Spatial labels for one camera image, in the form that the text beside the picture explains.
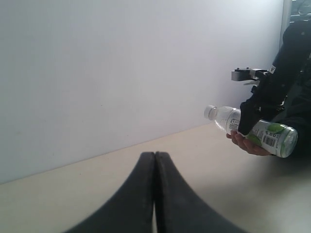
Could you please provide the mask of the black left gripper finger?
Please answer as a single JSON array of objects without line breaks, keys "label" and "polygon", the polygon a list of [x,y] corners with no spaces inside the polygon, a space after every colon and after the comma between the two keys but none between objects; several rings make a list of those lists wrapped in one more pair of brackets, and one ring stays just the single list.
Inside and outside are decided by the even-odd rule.
[{"label": "black left gripper finger", "polygon": [[155,154],[140,155],[117,192],[69,233],[151,233],[153,231],[153,179]]},{"label": "black left gripper finger", "polygon": [[243,233],[187,184],[166,152],[155,154],[156,227],[159,233]]},{"label": "black left gripper finger", "polygon": [[238,131],[242,135],[248,135],[261,119],[261,105],[256,98],[250,97],[240,104],[240,111],[241,117]]}]

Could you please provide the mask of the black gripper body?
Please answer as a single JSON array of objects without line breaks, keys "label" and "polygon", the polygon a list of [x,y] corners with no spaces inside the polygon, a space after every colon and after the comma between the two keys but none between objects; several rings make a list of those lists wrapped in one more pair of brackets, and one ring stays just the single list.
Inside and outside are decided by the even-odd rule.
[{"label": "black gripper body", "polygon": [[288,93],[288,79],[281,72],[251,70],[251,77],[257,84],[252,88],[250,100],[260,111],[282,111]]}]

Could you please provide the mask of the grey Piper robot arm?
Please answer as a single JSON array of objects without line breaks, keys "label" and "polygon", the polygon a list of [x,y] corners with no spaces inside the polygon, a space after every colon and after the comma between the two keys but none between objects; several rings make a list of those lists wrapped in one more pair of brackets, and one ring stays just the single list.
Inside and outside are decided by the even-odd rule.
[{"label": "grey Piper robot arm", "polygon": [[[285,110],[297,78],[311,71],[311,23],[296,21],[283,34],[283,44],[269,70],[235,69],[231,79],[252,85],[252,96],[239,109],[208,106],[204,115],[231,137],[239,135],[254,151],[289,157],[299,142],[309,144],[311,112],[306,101],[292,110],[291,123],[275,123]],[[189,187],[165,152],[144,152],[118,191],[95,213],[71,228],[72,233],[239,233],[241,229],[210,208]]]}]

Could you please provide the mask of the dark sleeved forearm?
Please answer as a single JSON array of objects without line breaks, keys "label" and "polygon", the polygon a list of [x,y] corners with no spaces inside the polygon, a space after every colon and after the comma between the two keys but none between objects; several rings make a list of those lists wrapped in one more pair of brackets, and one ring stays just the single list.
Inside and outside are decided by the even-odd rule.
[{"label": "dark sleeved forearm", "polygon": [[305,156],[311,150],[311,77],[299,78],[285,102],[285,112],[275,121],[296,129],[297,144],[291,157]]}]

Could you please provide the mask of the person's open hand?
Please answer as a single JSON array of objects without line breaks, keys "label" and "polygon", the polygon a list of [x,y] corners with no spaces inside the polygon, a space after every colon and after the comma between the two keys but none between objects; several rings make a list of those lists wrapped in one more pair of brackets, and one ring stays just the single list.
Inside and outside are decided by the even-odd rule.
[{"label": "person's open hand", "polygon": [[272,155],[268,151],[254,144],[252,141],[246,139],[237,131],[231,131],[226,134],[226,137],[232,141],[235,145],[237,145],[243,151],[257,156],[269,156]]}]

